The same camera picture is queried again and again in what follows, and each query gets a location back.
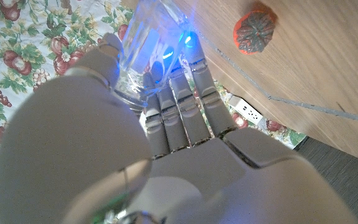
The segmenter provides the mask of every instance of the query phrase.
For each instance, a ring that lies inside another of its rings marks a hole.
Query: clear glass
[[[167,85],[169,73],[185,45],[189,23],[171,0],[140,0],[122,45],[116,95],[147,106],[147,97]]]

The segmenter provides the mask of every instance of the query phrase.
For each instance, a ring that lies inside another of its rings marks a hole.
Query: power outlet
[[[245,117],[245,119],[254,124],[258,124],[259,121],[263,118],[263,116],[257,110],[255,110],[250,104],[238,96],[232,96],[229,100],[229,105],[232,106],[243,117]]]

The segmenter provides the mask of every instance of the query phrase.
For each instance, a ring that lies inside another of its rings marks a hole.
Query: white robotic hand
[[[236,130],[194,33],[185,55],[216,138],[177,63],[170,86],[148,100],[155,160],[120,223],[358,223],[299,154],[257,130]],[[154,76],[145,83],[153,84]]]
[[[65,76],[42,85],[9,120],[0,147],[0,223],[89,223],[116,213],[147,181],[138,119],[112,96],[120,40],[105,35]]]
[[[135,114],[111,94],[121,45],[106,36],[10,120],[0,223],[103,223],[108,210],[125,209],[119,223],[357,223],[297,153],[256,130],[235,130],[198,38],[190,38],[186,56],[217,138],[178,66],[173,91],[149,99],[150,149]]]

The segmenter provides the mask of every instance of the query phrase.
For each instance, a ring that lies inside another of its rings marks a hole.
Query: floral tablecloth
[[[132,14],[119,0],[0,0],[0,141],[28,96],[62,76],[106,32],[122,39]],[[216,85],[227,103],[231,94]],[[291,148],[305,137],[266,119],[252,124],[228,108],[241,128],[257,128]]]

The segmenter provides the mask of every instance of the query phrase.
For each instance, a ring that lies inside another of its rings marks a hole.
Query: wooden surface
[[[358,1],[174,1],[205,36],[211,72],[226,88],[265,117],[358,157],[358,121],[263,94],[358,116]],[[261,6],[277,17],[273,39],[262,53],[243,55],[232,40],[234,24]]]

